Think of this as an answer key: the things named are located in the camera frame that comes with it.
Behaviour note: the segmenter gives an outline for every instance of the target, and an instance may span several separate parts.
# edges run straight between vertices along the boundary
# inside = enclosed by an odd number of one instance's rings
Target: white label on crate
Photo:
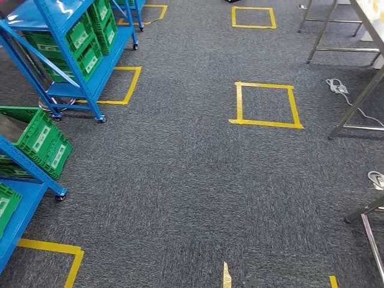
[[[92,68],[94,68],[94,66],[97,62],[97,57],[96,56],[94,56],[92,58],[92,60],[91,60],[86,67],[85,67],[85,70],[87,71],[87,73],[90,73],[91,70],[92,70]]]
[[[37,44],[40,51],[60,52],[59,46]]]
[[[113,37],[115,37],[115,31],[112,30],[109,33],[109,36],[108,36],[108,42],[109,42],[109,44],[112,43]]]
[[[63,157],[63,154],[64,153],[66,148],[66,146],[60,145],[60,148],[59,148],[59,151],[57,152],[56,157],[54,159],[52,164],[51,164],[51,167],[56,169],[59,164],[60,160],[61,159],[61,157]]]
[[[5,208],[8,206],[8,203],[10,202],[9,199],[7,198],[1,198],[0,199],[0,217],[5,211]]]
[[[106,15],[107,13],[108,13],[108,8],[106,6],[103,7],[103,9],[100,11],[101,21],[104,20],[104,18],[106,17]]]
[[[23,170],[14,170],[15,176],[30,176],[28,172]]]
[[[55,70],[52,70],[54,72],[54,75],[54,76],[60,76],[59,74],[57,74]],[[62,70],[63,72],[64,72],[64,74],[66,74],[68,77],[72,77],[73,78],[73,73],[72,73],[72,71],[64,71],[64,70]]]
[[[47,135],[51,131],[51,128],[48,126],[45,126],[40,135],[38,135],[38,138],[35,142],[35,144],[32,146],[32,149],[35,150],[35,152],[38,152],[40,148],[41,147],[41,144],[47,138]]]
[[[78,37],[75,42],[75,47],[76,47],[76,49],[77,49],[77,48],[81,46],[81,44],[83,44],[84,41],[85,41],[87,38],[88,38],[88,33],[85,31],[82,32],[81,35],[80,35],[80,37]]]

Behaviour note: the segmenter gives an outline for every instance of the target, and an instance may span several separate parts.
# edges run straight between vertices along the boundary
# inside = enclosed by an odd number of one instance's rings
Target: tape piece on floor
[[[224,261],[223,270],[223,288],[232,288],[232,277],[229,273],[227,262]]]

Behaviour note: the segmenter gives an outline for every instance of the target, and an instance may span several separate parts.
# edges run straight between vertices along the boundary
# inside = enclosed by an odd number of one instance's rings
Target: metal stool leg
[[[356,31],[355,31],[355,33],[352,35],[352,37],[356,37],[356,35],[360,31],[360,29],[361,29],[362,26],[363,26],[363,22],[358,24],[358,28],[356,29]]]
[[[379,59],[379,57],[380,57],[380,55],[381,55],[381,53],[380,53],[380,52],[377,53],[377,55],[376,55],[376,56],[375,56],[375,57],[372,60],[372,62],[370,64],[370,66],[373,66],[373,65],[374,65],[374,63],[375,63],[377,59]]]
[[[315,45],[313,46],[312,50],[309,54],[309,57],[306,61],[307,64],[309,64],[311,62],[311,60],[312,60],[313,55],[315,55],[315,52],[316,51],[316,48],[318,48],[318,46],[319,45],[320,40],[323,37],[325,29],[327,28],[327,25],[329,23],[329,21],[330,20],[330,18],[333,14],[333,12],[335,12],[336,7],[337,7],[337,0],[333,0],[332,7],[330,7],[330,9],[329,10],[328,15],[327,15],[327,17],[325,18],[325,21],[323,24],[323,27],[318,33],[318,38],[316,38]]]
[[[306,22],[306,20],[306,16],[308,16],[308,13],[309,13],[309,9],[311,8],[311,6],[312,5],[312,1],[313,0],[309,0],[309,2],[308,3],[308,6],[306,7],[306,11],[306,13],[304,14],[304,18],[303,18],[303,21],[300,23],[300,25],[299,26],[299,30],[297,30],[298,33],[301,33],[301,30],[303,29],[303,27],[304,26],[304,23]]]

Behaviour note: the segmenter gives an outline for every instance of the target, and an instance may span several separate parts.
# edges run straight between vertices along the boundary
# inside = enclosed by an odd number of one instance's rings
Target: shelf wheel
[[[104,123],[106,121],[106,116],[103,115],[100,119],[95,118],[97,123]]]
[[[65,195],[55,195],[57,201],[63,201],[65,199]]]

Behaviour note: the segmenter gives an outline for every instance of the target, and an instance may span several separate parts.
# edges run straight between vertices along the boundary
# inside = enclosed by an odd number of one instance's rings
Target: cable plug
[[[340,85],[337,85],[336,86],[336,93],[339,92],[339,93],[342,93],[342,94],[348,94],[348,90],[346,86],[343,85],[343,84],[340,84]]]

